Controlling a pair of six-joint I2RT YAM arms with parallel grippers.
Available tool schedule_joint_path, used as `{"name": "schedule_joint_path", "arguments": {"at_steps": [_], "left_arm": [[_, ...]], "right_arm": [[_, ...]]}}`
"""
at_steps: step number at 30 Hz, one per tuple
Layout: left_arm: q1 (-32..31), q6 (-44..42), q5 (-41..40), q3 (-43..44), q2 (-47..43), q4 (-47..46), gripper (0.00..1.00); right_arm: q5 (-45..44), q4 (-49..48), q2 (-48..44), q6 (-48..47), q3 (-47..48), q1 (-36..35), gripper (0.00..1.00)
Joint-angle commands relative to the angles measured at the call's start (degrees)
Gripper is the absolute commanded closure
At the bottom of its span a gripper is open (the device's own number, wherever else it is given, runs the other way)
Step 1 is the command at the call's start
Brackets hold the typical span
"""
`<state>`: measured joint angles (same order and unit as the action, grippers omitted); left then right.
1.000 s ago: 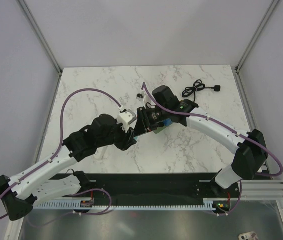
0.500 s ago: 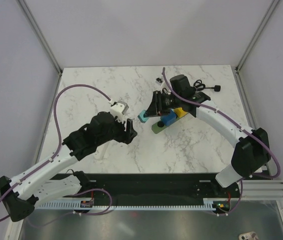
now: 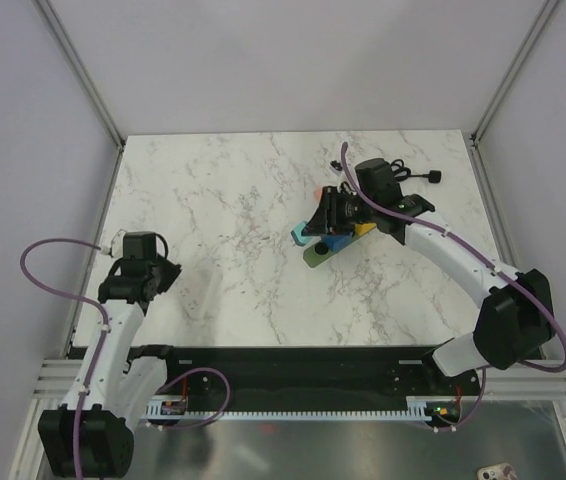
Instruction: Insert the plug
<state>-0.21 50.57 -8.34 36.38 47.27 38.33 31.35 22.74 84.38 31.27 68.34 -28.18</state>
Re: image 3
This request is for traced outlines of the yellow cube socket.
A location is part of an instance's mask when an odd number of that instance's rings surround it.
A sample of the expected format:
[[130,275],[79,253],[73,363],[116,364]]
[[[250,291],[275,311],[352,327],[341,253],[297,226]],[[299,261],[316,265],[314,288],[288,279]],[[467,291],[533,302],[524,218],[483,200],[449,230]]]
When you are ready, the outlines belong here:
[[355,226],[354,231],[357,236],[364,236],[370,231],[374,230],[375,228],[376,228],[375,223],[364,223],[364,224],[357,224]]

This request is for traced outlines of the white power strip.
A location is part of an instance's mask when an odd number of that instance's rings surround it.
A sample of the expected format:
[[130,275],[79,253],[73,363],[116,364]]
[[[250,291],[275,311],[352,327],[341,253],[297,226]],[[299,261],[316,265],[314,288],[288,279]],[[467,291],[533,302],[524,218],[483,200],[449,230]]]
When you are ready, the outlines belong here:
[[192,319],[205,317],[221,283],[217,270],[188,271],[181,274],[177,295],[185,313]]

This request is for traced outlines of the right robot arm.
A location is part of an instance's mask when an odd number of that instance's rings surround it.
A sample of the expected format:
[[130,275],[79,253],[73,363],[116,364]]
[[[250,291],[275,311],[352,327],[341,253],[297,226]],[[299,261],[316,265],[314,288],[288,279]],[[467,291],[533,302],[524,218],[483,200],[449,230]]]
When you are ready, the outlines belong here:
[[326,186],[307,222],[292,232],[294,242],[311,248],[314,267],[352,244],[371,226],[423,255],[454,280],[479,309],[474,330],[438,347],[421,368],[430,392],[446,392],[457,375],[480,367],[506,370],[522,362],[556,332],[548,279],[490,259],[454,240],[447,222],[418,194],[403,194],[400,183],[411,172],[399,160],[373,158],[355,168],[358,186]]

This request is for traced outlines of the blue cube socket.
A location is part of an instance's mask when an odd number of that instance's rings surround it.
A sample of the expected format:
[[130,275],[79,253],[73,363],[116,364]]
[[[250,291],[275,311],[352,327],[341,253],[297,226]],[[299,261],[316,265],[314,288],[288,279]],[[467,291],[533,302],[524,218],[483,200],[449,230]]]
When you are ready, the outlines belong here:
[[322,242],[331,253],[338,253],[349,246],[353,239],[354,235],[352,233],[348,235],[325,235],[322,237]]

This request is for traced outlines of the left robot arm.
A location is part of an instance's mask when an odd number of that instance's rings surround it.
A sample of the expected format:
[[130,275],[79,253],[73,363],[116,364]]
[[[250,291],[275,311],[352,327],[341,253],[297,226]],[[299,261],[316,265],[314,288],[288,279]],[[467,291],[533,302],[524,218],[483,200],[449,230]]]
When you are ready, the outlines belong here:
[[38,433],[52,473],[61,478],[122,478],[131,465],[134,430],[158,390],[171,393],[182,369],[159,357],[131,359],[132,342],[150,303],[181,273],[154,232],[122,237],[114,262],[93,301],[102,316],[79,371],[60,405],[42,412]]

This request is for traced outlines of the green power strip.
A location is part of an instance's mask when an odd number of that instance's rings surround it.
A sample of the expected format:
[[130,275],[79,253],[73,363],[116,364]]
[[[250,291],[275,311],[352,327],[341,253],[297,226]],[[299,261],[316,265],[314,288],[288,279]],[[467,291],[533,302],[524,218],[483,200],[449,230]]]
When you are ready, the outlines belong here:
[[[356,242],[361,238],[361,236],[357,236],[355,233],[352,234],[354,235],[354,239],[350,245],[352,245],[354,242]],[[332,258],[333,256],[335,256],[340,252],[339,251],[338,253],[331,253],[328,250],[327,246],[322,242],[322,237],[319,239],[318,242],[307,247],[303,252],[303,260],[309,268],[316,268],[317,266],[321,265],[322,263],[329,260],[330,258]]]

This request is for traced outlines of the teal USB charger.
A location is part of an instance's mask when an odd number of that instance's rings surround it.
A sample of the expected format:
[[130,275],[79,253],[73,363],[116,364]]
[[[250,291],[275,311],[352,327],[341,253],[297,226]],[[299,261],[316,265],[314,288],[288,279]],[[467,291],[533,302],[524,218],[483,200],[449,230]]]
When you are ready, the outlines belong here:
[[296,246],[303,247],[306,246],[310,240],[310,236],[306,236],[303,231],[306,227],[307,223],[305,221],[300,222],[297,224],[290,232],[292,240]]

